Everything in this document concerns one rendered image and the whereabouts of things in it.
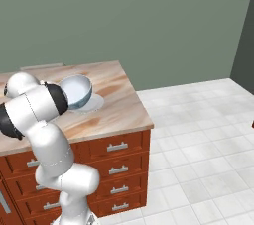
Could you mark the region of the white and blue-grey bowl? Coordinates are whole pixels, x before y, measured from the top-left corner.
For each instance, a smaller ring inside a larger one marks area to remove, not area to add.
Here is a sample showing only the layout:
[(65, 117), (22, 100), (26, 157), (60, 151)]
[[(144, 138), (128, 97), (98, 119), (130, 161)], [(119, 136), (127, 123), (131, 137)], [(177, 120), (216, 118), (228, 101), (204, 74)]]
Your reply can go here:
[(77, 74), (66, 77), (59, 83), (59, 86), (66, 96), (69, 110), (79, 109), (90, 100), (92, 84), (85, 75)]

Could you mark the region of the red-brown wooden cabinet door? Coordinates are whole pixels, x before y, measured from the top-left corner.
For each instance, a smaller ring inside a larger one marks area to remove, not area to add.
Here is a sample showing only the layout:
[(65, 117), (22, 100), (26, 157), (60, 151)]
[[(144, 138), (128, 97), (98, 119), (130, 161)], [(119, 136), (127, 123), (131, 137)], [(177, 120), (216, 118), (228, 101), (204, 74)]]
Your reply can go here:
[(2, 191), (10, 209), (11, 213), (7, 214), (0, 204), (0, 225), (24, 225), (20, 215), (14, 205), (10, 193), (4, 184), (4, 179), (0, 176), (0, 190)]

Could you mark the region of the grey plate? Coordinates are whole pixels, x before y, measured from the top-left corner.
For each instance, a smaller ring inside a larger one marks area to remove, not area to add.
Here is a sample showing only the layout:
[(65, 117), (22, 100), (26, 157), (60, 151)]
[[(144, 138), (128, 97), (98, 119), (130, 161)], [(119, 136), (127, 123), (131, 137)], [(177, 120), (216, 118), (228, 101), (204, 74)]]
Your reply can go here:
[(95, 112), (103, 107), (104, 98), (98, 94), (93, 93), (90, 99), (84, 104), (74, 104), (72, 108), (69, 108), (69, 111), (74, 113), (87, 114)]

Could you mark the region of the red-brown wooden drawer front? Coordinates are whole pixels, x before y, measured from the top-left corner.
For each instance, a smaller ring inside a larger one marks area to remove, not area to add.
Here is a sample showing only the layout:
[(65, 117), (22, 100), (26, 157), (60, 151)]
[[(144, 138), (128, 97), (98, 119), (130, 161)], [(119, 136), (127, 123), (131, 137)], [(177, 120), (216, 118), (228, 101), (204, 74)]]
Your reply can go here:
[[(107, 147), (109, 144), (119, 145), (121, 142), (128, 144), (128, 149), (107, 152)], [(142, 149), (142, 133), (130, 133), (118, 136), (112, 136), (107, 138), (101, 138), (93, 140), (89, 144), (90, 156), (93, 160), (95, 159), (105, 159), (114, 156), (126, 155)]]
[(47, 214), (35, 216), (25, 220), (25, 225), (50, 225), (53, 223), (61, 213), (59, 211), (50, 212)]
[[(111, 168), (118, 169), (118, 168), (121, 168), (123, 165), (129, 168), (128, 171), (109, 175), (109, 171), (111, 170)], [(98, 169), (102, 179), (118, 178), (121, 176), (126, 176), (127, 174), (130, 174), (130, 173), (141, 171), (142, 157), (133, 156), (133, 157), (120, 158), (120, 159), (113, 159), (113, 160), (104, 160), (102, 162), (98, 162), (95, 165), (95, 167)]]
[(24, 218), (31, 218), (36, 215), (46, 214), (50, 211), (59, 211), (61, 208), (54, 208), (51, 210), (44, 210), (43, 206), (47, 203), (59, 202), (58, 194), (45, 194), (36, 197), (30, 197), (17, 201), (17, 205)]
[[(115, 212), (111, 210), (114, 204), (122, 205), (124, 202), (129, 203), (129, 208), (122, 209)], [(134, 194), (127, 197), (118, 197), (113, 199), (107, 199), (104, 201), (99, 201), (97, 203), (92, 203), (90, 205), (90, 209), (97, 217), (104, 217), (104, 216), (116, 214), (119, 212), (124, 212), (130, 209), (135, 209), (140, 206), (141, 206), (141, 195)]]
[(37, 167), (27, 167), (27, 162), (31, 159), (37, 161), (32, 152), (4, 156), (0, 159), (0, 171), (3, 173), (5, 178), (32, 173)]
[[(126, 185), (129, 187), (128, 191), (117, 193), (117, 194), (111, 194), (110, 190), (112, 187), (119, 188), (123, 185)], [(121, 179), (114, 179), (110, 181), (104, 181), (101, 183), (97, 189), (96, 197), (98, 200), (106, 199), (107, 197), (111, 196), (119, 196), (120, 194), (124, 193), (130, 193), (134, 192), (135, 190), (141, 189), (141, 177), (139, 175), (137, 176), (129, 176)]]
[(8, 178), (6, 182), (12, 195), (17, 200), (50, 192), (47, 188), (36, 190), (36, 185), (39, 184), (36, 183), (35, 176), (33, 174)]

